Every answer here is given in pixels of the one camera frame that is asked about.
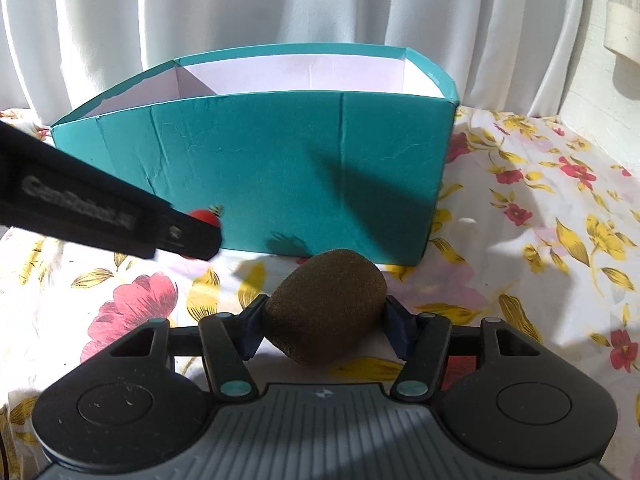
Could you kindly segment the red cherry tomato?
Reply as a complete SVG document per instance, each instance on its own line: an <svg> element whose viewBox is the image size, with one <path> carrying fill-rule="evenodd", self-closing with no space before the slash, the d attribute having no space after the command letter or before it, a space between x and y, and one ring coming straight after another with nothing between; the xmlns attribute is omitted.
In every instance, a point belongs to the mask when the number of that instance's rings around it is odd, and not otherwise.
<svg viewBox="0 0 640 480"><path fill-rule="evenodd" d="M188 235L191 248L196 252L196 255L191 255L191 258L201 260L214 258L222 244L222 225L219 214L212 208L198 208L190 211L188 216L193 219Z"/></svg>

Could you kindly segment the brown kiwi fruit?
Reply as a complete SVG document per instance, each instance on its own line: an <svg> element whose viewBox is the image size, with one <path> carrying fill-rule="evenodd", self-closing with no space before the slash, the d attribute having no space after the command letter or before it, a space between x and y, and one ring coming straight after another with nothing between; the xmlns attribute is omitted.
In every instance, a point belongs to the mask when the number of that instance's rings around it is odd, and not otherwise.
<svg viewBox="0 0 640 480"><path fill-rule="evenodd" d="M324 365L358 344L387 296L376 265L358 252L322 252L293 271L266 302L260 327L293 361Z"/></svg>

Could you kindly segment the teal cardboard box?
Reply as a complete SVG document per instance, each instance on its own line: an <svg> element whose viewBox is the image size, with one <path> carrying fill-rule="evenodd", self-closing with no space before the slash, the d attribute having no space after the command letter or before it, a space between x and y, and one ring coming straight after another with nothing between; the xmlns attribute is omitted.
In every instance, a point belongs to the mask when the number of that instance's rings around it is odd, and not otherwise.
<svg viewBox="0 0 640 480"><path fill-rule="evenodd" d="M413 266L458 104L451 77L409 48L268 44L145 70L59 119L52 136L182 211L221 206L225 248L347 248Z"/></svg>

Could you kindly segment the floral bed sheet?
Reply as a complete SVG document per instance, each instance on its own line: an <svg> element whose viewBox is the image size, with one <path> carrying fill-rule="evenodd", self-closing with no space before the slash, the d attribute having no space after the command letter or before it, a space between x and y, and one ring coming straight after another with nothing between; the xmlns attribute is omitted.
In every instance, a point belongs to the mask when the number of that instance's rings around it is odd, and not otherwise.
<svg viewBox="0 0 640 480"><path fill-rule="evenodd" d="M269 294L297 261L222 252L140 260L19 229L1 233L1 474L46 466L38 394L154 316L192 325ZM503 318L608 389L604 464L639 474L639 181L555 118L460 108L418 266L386 266L404 306L462 325Z"/></svg>

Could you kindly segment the white curtain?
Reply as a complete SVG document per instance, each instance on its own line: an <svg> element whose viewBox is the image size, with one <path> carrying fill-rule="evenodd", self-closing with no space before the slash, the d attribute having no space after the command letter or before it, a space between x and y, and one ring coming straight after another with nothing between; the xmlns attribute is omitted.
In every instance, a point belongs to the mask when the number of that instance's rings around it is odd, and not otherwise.
<svg viewBox="0 0 640 480"><path fill-rule="evenodd" d="M113 84L211 50L340 42L421 52L464 105L561 105L584 0L1 0L1 104L54 122Z"/></svg>

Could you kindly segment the white wall pipe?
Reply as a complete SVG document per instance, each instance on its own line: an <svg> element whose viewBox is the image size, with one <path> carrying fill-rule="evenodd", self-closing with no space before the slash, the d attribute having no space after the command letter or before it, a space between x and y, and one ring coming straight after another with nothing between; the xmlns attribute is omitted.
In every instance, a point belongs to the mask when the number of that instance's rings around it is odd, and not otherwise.
<svg viewBox="0 0 640 480"><path fill-rule="evenodd" d="M608 0L604 46L617 56L639 64L639 0Z"/></svg>

